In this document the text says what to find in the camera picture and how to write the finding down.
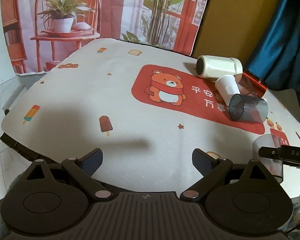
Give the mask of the small white paper cup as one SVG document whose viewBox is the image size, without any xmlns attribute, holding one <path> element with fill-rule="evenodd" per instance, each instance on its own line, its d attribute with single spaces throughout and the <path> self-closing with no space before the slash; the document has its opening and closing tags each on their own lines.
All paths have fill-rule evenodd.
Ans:
<svg viewBox="0 0 300 240">
<path fill-rule="evenodd" d="M 215 88 L 218 90 L 220 96 L 228 106 L 230 100 L 235 94 L 239 94 L 239 87 L 233 75 L 224 75 L 217 79 Z"/>
</svg>

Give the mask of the clear purple plastic cup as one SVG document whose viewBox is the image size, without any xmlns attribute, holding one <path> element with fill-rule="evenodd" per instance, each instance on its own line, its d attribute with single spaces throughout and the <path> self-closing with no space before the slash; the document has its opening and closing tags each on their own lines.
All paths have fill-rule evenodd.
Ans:
<svg viewBox="0 0 300 240">
<path fill-rule="evenodd" d="M 276 150 L 289 142 L 275 134 L 265 134 L 253 142 L 253 159 L 258 159 L 277 180 L 283 182 L 283 161 L 275 157 Z"/>
</svg>

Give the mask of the large white bottle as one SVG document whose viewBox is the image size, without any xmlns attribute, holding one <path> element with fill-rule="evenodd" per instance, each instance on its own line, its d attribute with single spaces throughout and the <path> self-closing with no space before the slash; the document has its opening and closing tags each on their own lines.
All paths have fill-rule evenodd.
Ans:
<svg viewBox="0 0 300 240">
<path fill-rule="evenodd" d="M 233 57 L 201 55 L 196 62 L 196 73 L 202 79 L 217 80 L 224 75 L 243 74 L 243 66 Z"/>
</svg>

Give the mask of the printed bear table mat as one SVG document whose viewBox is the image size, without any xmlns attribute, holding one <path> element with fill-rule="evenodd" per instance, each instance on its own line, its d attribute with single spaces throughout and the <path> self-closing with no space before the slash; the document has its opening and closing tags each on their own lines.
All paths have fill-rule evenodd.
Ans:
<svg viewBox="0 0 300 240">
<path fill-rule="evenodd" d="M 94 177 L 135 191 L 181 193 L 200 180 L 200 148 L 245 164 L 263 134 L 300 146 L 300 122 L 264 94 L 261 124 L 234 122 L 212 81 L 196 77 L 193 58 L 110 38 L 94 40 L 36 82 L 2 121 L 4 133 L 56 162 L 95 148 Z"/>
</svg>

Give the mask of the clear brown plastic cup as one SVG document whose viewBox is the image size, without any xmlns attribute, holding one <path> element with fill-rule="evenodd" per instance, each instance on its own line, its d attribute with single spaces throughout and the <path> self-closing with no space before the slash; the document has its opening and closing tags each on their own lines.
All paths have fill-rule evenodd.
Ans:
<svg viewBox="0 0 300 240">
<path fill-rule="evenodd" d="M 234 77 L 242 95 L 258 97 L 258 94 L 255 92 L 253 84 L 249 78 L 243 74 L 236 74 Z"/>
</svg>

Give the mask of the blue curtain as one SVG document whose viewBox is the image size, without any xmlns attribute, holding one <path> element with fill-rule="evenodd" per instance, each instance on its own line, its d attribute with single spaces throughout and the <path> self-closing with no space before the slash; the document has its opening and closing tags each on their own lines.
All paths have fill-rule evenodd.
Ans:
<svg viewBox="0 0 300 240">
<path fill-rule="evenodd" d="M 245 67 L 271 90 L 295 90 L 300 106 L 300 0 L 278 0 Z"/>
</svg>

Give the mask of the yellow wooden panel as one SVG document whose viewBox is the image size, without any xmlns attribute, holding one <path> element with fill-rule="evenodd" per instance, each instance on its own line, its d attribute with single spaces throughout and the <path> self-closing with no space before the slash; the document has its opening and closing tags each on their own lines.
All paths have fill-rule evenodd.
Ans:
<svg viewBox="0 0 300 240">
<path fill-rule="evenodd" d="M 277 0 L 209 0 L 192 56 L 247 62 L 274 13 Z"/>
</svg>

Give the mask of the printed room backdrop cloth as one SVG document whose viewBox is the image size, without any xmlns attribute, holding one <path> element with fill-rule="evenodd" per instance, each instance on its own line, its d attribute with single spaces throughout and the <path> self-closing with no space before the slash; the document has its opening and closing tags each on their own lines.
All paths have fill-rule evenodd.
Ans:
<svg viewBox="0 0 300 240">
<path fill-rule="evenodd" d="M 190 55 L 208 0 L 0 0 L 8 55 L 18 75 L 49 72 L 98 38 Z"/>
</svg>

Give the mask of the red metal bottle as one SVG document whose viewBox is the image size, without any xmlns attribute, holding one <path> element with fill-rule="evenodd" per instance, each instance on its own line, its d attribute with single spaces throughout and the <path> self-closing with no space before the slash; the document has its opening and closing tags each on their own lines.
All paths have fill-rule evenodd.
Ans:
<svg viewBox="0 0 300 240">
<path fill-rule="evenodd" d="M 256 93 L 263 95 L 267 91 L 268 85 L 263 80 L 261 80 L 258 76 L 256 76 L 246 68 L 243 68 L 243 75 L 250 80 Z"/>
</svg>

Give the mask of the clear grey plastic cup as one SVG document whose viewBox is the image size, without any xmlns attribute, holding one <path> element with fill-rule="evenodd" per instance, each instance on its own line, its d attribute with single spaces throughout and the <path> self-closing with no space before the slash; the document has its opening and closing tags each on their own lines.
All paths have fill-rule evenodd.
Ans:
<svg viewBox="0 0 300 240">
<path fill-rule="evenodd" d="M 261 124 L 268 116 L 268 104 L 259 97 L 235 94 L 229 102 L 228 113 L 232 121 Z"/>
</svg>

